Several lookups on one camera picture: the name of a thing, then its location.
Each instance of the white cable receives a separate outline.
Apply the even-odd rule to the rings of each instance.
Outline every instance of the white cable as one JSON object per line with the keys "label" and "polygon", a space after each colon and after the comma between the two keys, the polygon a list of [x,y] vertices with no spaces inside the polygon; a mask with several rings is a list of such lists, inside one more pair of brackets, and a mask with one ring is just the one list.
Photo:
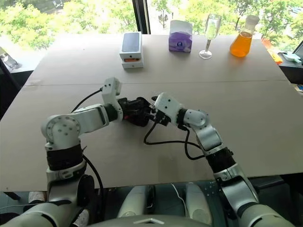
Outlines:
{"label": "white cable", "polygon": [[24,204],[24,205],[11,205],[11,206],[7,206],[7,207],[1,207],[0,210],[5,209],[5,208],[10,208],[10,207],[25,207],[25,206],[32,206],[32,205],[38,205],[41,203],[33,203],[33,204]]}
{"label": "white cable", "polygon": [[182,202],[183,202],[183,205],[184,205],[184,210],[185,210],[185,216],[186,217],[188,217],[188,210],[187,210],[187,207],[186,207],[186,205],[185,205],[185,202],[184,202],[184,200],[179,196],[179,193],[178,193],[178,191],[177,191],[177,189],[176,189],[176,187],[175,187],[175,185],[173,184],[173,183],[170,183],[171,184],[171,186],[173,186],[173,188],[175,189],[175,191],[176,191],[176,194],[177,194],[177,197],[179,198],[179,199],[181,199],[182,200]]}

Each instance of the glass bottle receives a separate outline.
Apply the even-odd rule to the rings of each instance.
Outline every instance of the glass bottle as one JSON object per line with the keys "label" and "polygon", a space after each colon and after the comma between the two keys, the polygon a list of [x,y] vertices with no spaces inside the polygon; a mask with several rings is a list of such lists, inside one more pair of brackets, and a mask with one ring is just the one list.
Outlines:
{"label": "glass bottle", "polygon": [[249,15],[246,17],[245,26],[233,41],[230,47],[232,55],[245,57],[250,52],[250,44],[255,26],[259,22],[259,17]]}

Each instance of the bottle cap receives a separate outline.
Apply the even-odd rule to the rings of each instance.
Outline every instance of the bottle cap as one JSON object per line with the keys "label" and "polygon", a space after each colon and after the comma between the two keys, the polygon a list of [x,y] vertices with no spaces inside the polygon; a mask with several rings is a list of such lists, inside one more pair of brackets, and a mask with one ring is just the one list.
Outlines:
{"label": "bottle cap", "polygon": [[249,15],[246,17],[245,23],[255,26],[259,23],[259,20],[258,16]]}

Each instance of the table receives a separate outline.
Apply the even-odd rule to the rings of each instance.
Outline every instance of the table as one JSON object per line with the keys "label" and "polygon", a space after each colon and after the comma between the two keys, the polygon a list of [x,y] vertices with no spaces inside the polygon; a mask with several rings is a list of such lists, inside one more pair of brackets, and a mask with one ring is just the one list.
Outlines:
{"label": "table", "polygon": [[[250,54],[238,59],[229,54],[233,39],[214,39],[213,57],[203,60],[198,56],[206,44],[203,36],[193,37],[192,52],[186,54],[169,52],[167,35],[143,35],[144,68],[130,70],[121,66],[121,35],[57,40],[0,122],[0,191],[46,190],[41,123],[50,115],[69,113],[112,76],[124,83],[119,97],[150,100],[166,91],[186,108],[208,112],[247,176],[302,172],[302,99],[260,40],[253,40]],[[84,105],[95,103],[103,103],[101,95]],[[111,123],[82,136],[105,187],[213,178],[207,161],[190,161],[180,144],[144,145],[151,124]],[[156,127],[149,140],[184,138],[185,132],[168,125]],[[195,141],[193,133],[190,140]],[[189,152],[200,154],[193,147]]]}

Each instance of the floor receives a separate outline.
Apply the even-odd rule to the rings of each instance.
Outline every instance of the floor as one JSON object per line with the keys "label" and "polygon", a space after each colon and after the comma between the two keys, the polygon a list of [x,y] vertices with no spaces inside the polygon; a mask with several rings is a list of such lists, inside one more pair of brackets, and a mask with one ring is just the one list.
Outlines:
{"label": "floor", "polygon": [[[212,181],[202,181],[197,182],[204,192],[206,199],[208,201],[210,210],[213,214],[213,226],[214,227],[224,227],[224,217],[223,211],[220,204],[219,196],[217,193],[216,184]],[[174,184],[181,197],[185,193],[184,183]],[[130,192],[131,187],[117,188],[108,194],[108,202],[106,208],[106,219],[115,218],[119,212],[119,208],[123,203],[124,198]],[[21,197],[20,201],[14,201],[9,198],[4,193],[0,193],[0,213],[4,212],[16,212],[21,214],[23,207],[12,207],[1,209],[6,206],[11,205],[21,205],[27,204],[28,192],[17,192]],[[291,202],[289,186],[287,184],[282,184],[274,186],[271,188],[266,188],[259,193],[260,203],[269,205],[274,210],[276,210],[285,219],[292,221],[294,219],[294,208]],[[299,197],[300,201],[300,219],[303,218],[303,197]],[[176,192],[170,184],[156,185],[156,202],[155,202],[155,214],[165,214],[165,215],[184,215],[184,207],[182,201],[177,197]],[[236,227],[237,223],[235,221],[229,220],[229,227]]]}

